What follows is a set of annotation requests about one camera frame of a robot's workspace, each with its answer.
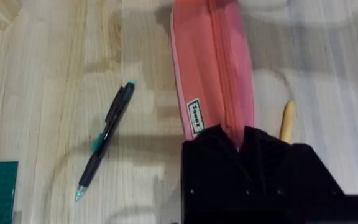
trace pen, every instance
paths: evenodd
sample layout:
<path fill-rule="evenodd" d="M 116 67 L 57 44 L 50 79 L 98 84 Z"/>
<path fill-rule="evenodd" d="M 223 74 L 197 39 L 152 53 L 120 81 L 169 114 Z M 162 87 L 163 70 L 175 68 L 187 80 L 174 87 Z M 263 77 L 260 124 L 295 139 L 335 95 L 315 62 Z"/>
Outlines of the pen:
<path fill-rule="evenodd" d="M 102 158 L 106 153 L 109 140 L 116 131 L 118 124 L 128 106 L 128 103 L 131 100 L 134 90 L 135 85 L 133 82 L 128 82 L 125 87 L 120 87 L 118 90 L 106 115 L 106 119 L 104 120 L 106 122 L 106 126 L 92 147 L 92 156 L 86 164 L 85 170 L 82 173 L 81 179 L 78 183 L 77 191 L 75 194 L 75 202 L 84 196 L 86 190 L 90 186 L 92 179 L 99 168 Z"/>

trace black object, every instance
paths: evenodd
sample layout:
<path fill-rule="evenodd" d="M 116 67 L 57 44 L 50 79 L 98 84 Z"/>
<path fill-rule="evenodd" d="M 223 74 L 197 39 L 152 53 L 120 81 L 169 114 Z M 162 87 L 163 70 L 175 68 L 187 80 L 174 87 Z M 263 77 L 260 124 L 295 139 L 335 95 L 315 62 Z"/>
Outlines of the black object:
<path fill-rule="evenodd" d="M 129 100 L 131 99 L 135 90 L 135 85 L 133 83 L 127 83 L 125 88 L 120 87 L 118 90 L 114 101 L 112 102 L 110 109 L 106 115 L 106 126 L 102 132 L 102 141 L 98 145 L 96 151 L 92 154 L 89 159 L 85 170 L 81 176 L 79 186 L 89 187 L 94 174 L 99 168 L 100 162 L 102 161 L 103 156 L 107 150 L 107 144 L 111 139 L 111 136 L 114 134 L 115 130 L 118 127 L 118 124 L 128 106 Z"/>
<path fill-rule="evenodd" d="M 181 190 L 184 224 L 358 220 L 358 196 L 344 194 L 310 146 L 250 127 L 239 152 L 220 126 L 184 142 Z"/>

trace wood grain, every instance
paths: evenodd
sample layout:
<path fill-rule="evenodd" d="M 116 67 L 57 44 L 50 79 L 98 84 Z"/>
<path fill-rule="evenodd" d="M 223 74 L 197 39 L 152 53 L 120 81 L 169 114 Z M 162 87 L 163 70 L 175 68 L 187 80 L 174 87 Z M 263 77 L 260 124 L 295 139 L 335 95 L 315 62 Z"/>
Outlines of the wood grain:
<path fill-rule="evenodd" d="M 358 193 L 358 1 L 241 0 L 256 125 L 311 144 Z M 21 223 L 180 222 L 183 140 L 169 38 L 172 2 L 22 0 L 0 31 L 0 161 L 18 160 Z M 120 85 L 136 91 L 87 194 L 90 145 Z"/>

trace pencil tip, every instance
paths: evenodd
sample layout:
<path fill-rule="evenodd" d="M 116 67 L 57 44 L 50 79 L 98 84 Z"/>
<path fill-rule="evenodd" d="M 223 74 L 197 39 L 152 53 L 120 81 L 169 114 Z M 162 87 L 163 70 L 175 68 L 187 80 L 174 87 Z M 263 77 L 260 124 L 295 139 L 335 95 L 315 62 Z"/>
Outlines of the pencil tip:
<path fill-rule="evenodd" d="M 85 192 L 86 192 L 86 187 L 79 185 L 75 193 L 74 201 L 77 203 L 77 201 L 85 194 Z"/>

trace pencil clip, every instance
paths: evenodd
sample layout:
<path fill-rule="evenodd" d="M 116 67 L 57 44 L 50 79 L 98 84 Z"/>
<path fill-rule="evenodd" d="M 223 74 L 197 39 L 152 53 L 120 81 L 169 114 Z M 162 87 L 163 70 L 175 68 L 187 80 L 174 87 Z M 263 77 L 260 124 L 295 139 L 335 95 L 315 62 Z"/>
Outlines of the pencil clip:
<path fill-rule="evenodd" d="M 115 111 L 117 110 L 117 106 L 119 104 L 119 102 L 122 99 L 122 94 L 124 93 L 124 88 L 121 86 L 116 94 L 116 97 L 114 97 L 114 100 L 111 103 L 109 112 L 106 115 L 106 118 L 104 119 L 104 122 L 108 123 L 112 116 L 114 115 Z"/>

